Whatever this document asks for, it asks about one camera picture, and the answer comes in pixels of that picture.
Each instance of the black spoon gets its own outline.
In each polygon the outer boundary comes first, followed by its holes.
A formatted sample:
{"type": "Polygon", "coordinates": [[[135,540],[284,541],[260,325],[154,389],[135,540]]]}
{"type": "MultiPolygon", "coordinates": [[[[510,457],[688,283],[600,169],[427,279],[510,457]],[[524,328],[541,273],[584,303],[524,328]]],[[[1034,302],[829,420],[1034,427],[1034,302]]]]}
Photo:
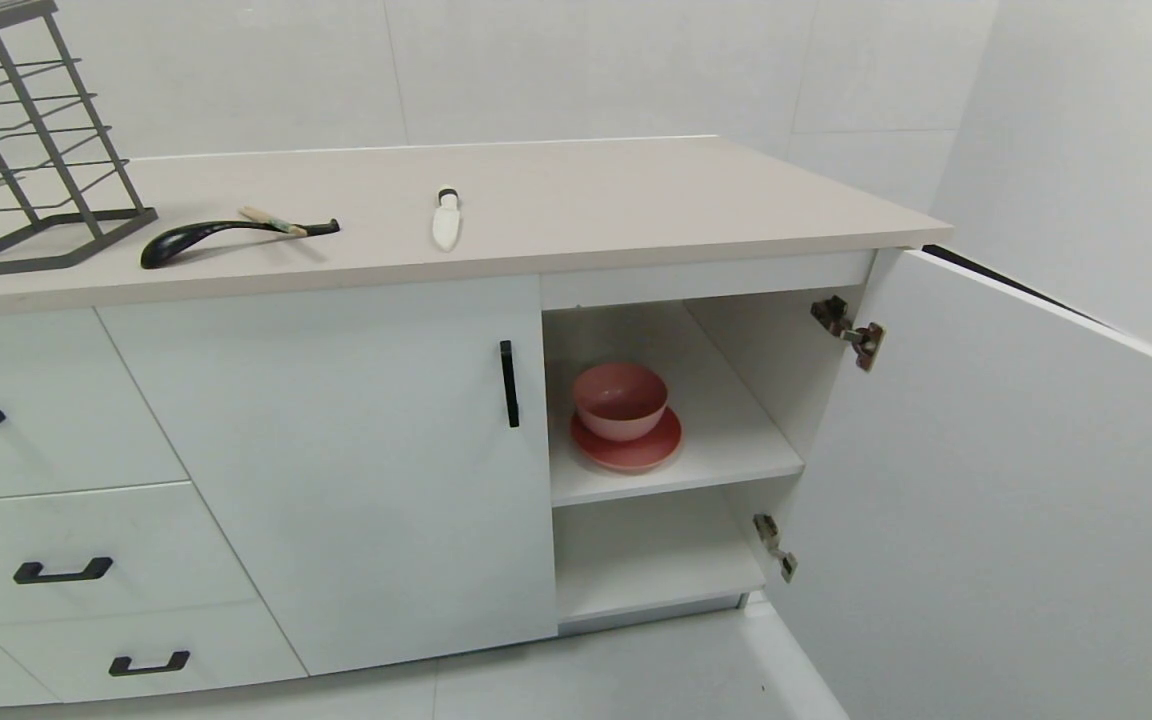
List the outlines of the black spoon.
{"type": "MultiPolygon", "coordinates": [[[[312,237],[316,236],[316,234],[332,234],[334,232],[340,232],[340,223],[335,222],[335,218],[332,218],[332,222],[329,223],[301,225],[300,227],[305,228],[305,237],[312,237]]],[[[160,268],[162,265],[166,265],[169,259],[180,255],[180,251],[196,245],[198,241],[207,237],[209,234],[227,232],[232,228],[250,228],[257,229],[258,232],[281,232],[274,227],[274,225],[253,223],[250,222],[250,220],[211,220],[211,222],[205,223],[180,225],[177,228],[172,228],[168,232],[160,234],[160,236],[154,237],[154,240],[151,240],[147,245],[145,245],[145,250],[141,251],[141,266],[145,270],[160,268]]]]}

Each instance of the black metal rack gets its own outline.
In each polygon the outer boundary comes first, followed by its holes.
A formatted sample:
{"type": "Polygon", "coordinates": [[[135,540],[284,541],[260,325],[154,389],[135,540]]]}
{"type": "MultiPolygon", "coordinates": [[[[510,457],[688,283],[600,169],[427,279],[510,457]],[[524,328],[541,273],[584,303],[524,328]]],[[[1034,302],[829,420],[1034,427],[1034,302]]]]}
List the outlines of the black metal rack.
{"type": "MultiPolygon", "coordinates": [[[[15,247],[20,242],[36,236],[47,228],[63,223],[84,223],[91,234],[91,240],[83,242],[68,252],[61,255],[46,256],[46,258],[26,258],[17,260],[0,260],[0,274],[32,272],[32,270],[59,270],[69,268],[86,258],[91,258],[96,252],[100,252],[106,247],[113,245],[128,234],[151,223],[157,219],[154,209],[146,209],[142,204],[141,197],[132,187],[131,179],[127,174],[128,161],[120,158],[114,150],[114,143],[109,141],[109,127],[101,123],[100,115],[96,113],[92,104],[91,92],[83,85],[78,75],[77,65],[79,60],[69,54],[61,38],[60,28],[52,14],[56,12],[54,0],[0,0],[0,29],[14,26],[14,24],[26,22],[28,20],[41,18],[46,23],[47,32],[55,45],[58,56],[54,59],[24,61],[17,63],[12,58],[8,46],[0,35],[0,92],[10,91],[14,97],[0,99],[0,109],[20,108],[24,111],[26,119],[22,122],[0,127],[0,187],[6,187],[10,194],[10,204],[0,205],[0,213],[22,213],[26,225],[6,233],[0,237],[0,252],[15,247]],[[26,78],[35,78],[45,73],[65,69],[68,74],[71,91],[52,92],[52,94],[32,96],[31,88],[26,84],[26,78]],[[83,118],[67,122],[67,127],[50,128],[47,119],[69,118],[83,109],[83,118]],[[41,151],[41,160],[29,162],[9,162],[3,153],[3,144],[18,138],[35,138],[32,142],[41,151]],[[103,153],[93,160],[73,160],[68,156],[83,149],[93,141],[100,142],[103,153]],[[92,179],[84,179],[82,183],[76,179],[74,169],[91,169],[96,174],[92,179]],[[54,170],[60,184],[65,188],[65,196],[59,199],[31,200],[26,195],[26,189],[22,184],[22,179],[28,179],[31,174],[41,170],[54,170]],[[130,209],[115,210],[92,210],[90,202],[83,196],[91,188],[105,181],[105,179],[118,176],[127,192],[130,209]],[[74,205],[73,213],[58,213],[44,215],[45,211],[63,209],[74,205]],[[101,222],[118,222],[113,227],[101,227],[101,222]]],[[[0,200],[6,199],[6,195],[0,192],[0,200]]]]}

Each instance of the tile floor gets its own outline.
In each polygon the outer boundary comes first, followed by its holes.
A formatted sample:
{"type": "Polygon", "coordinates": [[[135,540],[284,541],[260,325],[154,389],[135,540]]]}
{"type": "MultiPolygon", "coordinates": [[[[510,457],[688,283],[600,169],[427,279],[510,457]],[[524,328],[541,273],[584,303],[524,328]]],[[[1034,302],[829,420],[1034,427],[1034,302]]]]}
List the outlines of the tile floor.
{"type": "Polygon", "coordinates": [[[320,679],[0,720],[846,720],[766,602],[320,679]]]}

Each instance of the white wall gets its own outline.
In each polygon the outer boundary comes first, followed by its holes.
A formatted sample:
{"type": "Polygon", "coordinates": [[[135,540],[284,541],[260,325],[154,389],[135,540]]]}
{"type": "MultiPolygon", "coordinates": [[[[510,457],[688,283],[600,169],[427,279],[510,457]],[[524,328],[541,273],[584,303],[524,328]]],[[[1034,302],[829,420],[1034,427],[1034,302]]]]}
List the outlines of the white wall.
{"type": "Polygon", "coordinates": [[[718,132],[915,209],[996,3],[58,1],[132,158],[718,132]]]}
{"type": "Polygon", "coordinates": [[[933,214],[1152,343],[1152,1],[1002,0],[933,214]]]}

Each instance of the wooden handle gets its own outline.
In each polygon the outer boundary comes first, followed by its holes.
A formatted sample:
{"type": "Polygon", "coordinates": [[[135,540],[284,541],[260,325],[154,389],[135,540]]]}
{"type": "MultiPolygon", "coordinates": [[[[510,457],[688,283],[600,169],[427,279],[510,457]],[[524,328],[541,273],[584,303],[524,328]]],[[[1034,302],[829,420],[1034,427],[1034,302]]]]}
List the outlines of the wooden handle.
{"type": "Polygon", "coordinates": [[[238,209],[238,214],[257,223],[273,225],[279,232],[294,234],[296,237],[308,237],[308,234],[310,234],[301,225],[293,225],[287,222],[287,220],[274,218],[274,215],[266,213],[264,210],[252,209],[251,205],[243,205],[242,209],[238,209]]]}

